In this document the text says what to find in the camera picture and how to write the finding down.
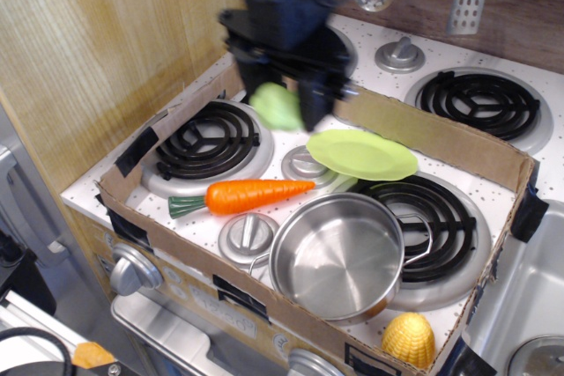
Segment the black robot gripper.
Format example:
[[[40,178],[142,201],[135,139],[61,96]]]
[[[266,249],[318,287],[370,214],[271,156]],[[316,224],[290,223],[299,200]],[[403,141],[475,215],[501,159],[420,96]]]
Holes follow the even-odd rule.
[[[298,81],[301,119],[312,132],[331,114],[333,92],[346,81],[351,60],[329,29],[333,10],[345,0],[244,0],[245,9],[225,9],[219,22],[235,57],[246,94],[265,83]]]

